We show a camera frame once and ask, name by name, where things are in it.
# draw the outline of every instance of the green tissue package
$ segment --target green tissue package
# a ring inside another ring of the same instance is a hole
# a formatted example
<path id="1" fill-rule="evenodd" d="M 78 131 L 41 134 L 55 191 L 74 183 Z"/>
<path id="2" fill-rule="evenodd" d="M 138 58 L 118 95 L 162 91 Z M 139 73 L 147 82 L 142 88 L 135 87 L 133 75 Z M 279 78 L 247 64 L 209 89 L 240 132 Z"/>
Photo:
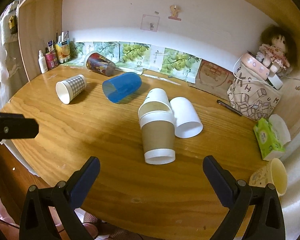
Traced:
<path id="1" fill-rule="evenodd" d="M 284 145 L 291 141 L 287 125 L 277 114 L 271 115 L 268 121 L 264 118 L 259 119 L 253 131 L 265 161 L 281 158 L 285 153 Z"/>

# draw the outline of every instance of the white wall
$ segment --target white wall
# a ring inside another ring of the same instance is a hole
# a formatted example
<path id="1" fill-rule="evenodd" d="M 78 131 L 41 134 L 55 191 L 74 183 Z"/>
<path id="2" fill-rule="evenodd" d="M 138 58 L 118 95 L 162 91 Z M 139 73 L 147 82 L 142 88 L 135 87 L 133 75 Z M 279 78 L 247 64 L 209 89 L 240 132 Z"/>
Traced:
<path id="1" fill-rule="evenodd" d="M 178 5 L 181 21 L 170 20 Z M 143 14 L 159 12 L 158 32 L 140 30 Z M 244 0 L 63 0 L 62 28 L 71 40 L 132 41 L 180 50 L 232 70 L 275 22 Z"/>

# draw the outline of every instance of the blue cup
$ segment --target blue cup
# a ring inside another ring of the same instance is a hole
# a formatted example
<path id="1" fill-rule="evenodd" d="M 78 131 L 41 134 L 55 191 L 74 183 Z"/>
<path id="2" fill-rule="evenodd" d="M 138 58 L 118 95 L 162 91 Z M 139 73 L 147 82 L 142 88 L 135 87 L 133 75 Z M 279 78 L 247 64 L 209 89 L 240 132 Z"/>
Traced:
<path id="1" fill-rule="evenodd" d="M 105 96 L 113 103 L 118 103 L 128 95 L 137 91 L 142 81 L 139 75 L 133 72 L 115 76 L 102 83 Z"/>

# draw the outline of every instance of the gray checkered pattern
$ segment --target gray checkered pattern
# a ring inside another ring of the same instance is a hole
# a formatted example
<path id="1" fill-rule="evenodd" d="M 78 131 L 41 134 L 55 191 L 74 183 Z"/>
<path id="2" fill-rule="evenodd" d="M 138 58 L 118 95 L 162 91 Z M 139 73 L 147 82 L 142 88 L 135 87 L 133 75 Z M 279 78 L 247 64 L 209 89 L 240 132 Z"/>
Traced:
<path id="1" fill-rule="evenodd" d="M 80 76 L 68 78 L 66 81 L 72 88 L 74 98 L 84 89 L 84 81 Z"/>

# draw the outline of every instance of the wooden table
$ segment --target wooden table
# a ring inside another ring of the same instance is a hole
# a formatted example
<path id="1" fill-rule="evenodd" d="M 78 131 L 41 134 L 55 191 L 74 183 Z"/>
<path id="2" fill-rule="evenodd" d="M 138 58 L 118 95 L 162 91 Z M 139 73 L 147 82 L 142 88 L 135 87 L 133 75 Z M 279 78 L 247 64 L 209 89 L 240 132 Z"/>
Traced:
<path id="1" fill-rule="evenodd" d="M 77 74 L 87 78 L 88 86 L 65 105 L 58 99 L 55 85 Z M 98 157 L 101 172 L 82 206 L 98 218 L 147 236 L 209 239 L 228 209 L 221 206 L 205 177 L 202 160 L 213 155 L 236 179 L 248 181 L 266 163 L 252 130 L 255 122 L 239 117 L 218 105 L 217 97 L 181 80 L 172 79 L 181 84 L 178 86 L 141 78 L 143 84 L 136 94 L 125 104 L 114 104 L 102 92 L 106 76 L 65 66 L 39 75 L 3 108 L 39 123 L 35 139 L 14 143 L 51 186 L 67 180 L 90 156 Z M 176 138 L 176 160 L 166 165 L 145 163 L 138 124 L 138 108 L 156 87 L 164 89 L 169 99 L 188 98 L 204 125 L 193 138 Z"/>

